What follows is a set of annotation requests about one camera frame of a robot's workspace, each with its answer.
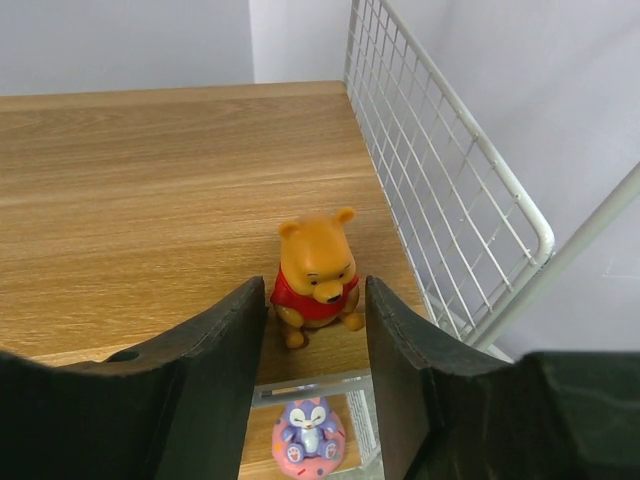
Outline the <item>orange bear toy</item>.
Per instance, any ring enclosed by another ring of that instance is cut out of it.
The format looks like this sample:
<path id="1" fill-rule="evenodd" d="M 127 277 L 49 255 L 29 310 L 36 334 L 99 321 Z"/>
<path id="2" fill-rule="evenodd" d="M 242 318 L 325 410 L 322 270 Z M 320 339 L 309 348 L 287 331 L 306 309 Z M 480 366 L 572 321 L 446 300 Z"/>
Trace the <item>orange bear toy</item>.
<path id="1" fill-rule="evenodd" d="M 359 276 L 344 226 L 355 217 L 345 206 L 283 222 L 278 229 L 280 261 L 270 296 L 290 349 L 304 346 L 306 329 L 338 320 L 350 331 L 365 325 L 356 311 Z"/>

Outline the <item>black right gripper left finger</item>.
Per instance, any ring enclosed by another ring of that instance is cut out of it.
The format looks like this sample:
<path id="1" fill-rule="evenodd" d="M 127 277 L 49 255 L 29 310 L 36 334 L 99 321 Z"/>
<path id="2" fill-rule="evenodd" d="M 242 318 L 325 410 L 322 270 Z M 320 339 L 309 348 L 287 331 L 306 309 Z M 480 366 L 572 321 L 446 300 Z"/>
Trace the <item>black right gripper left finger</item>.
<path id="1" fill-rule="evenodd" d="M 101 362 L 1 355 L 5 479 L 234 479 L 265 330 L 255 276 Z"/>

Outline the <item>purple bunny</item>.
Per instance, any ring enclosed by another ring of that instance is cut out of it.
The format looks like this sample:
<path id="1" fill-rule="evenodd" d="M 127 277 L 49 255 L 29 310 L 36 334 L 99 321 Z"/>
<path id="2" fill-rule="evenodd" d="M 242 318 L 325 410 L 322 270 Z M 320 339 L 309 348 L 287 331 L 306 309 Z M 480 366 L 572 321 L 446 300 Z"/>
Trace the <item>purple bunny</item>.
<path id="1" fill-rule="evenodd" d="M 326 397 L 285 404 L 272 429 L 272 456 L 291 479 L 324 479 L 345 457 L 346 429 Z"/>

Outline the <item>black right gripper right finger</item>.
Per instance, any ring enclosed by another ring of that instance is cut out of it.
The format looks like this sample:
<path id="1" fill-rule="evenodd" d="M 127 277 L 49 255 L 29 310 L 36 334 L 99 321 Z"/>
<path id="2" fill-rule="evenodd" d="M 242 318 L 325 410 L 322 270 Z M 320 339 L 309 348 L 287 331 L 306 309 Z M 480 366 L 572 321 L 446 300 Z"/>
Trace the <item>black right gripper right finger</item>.
<path id="1" fill-rule="evenodd" d="M 367 278 L 365 297 L 387 478 L 638 477 L 637 353 L 509 363 L 431 324 L 379 278 Z"/>

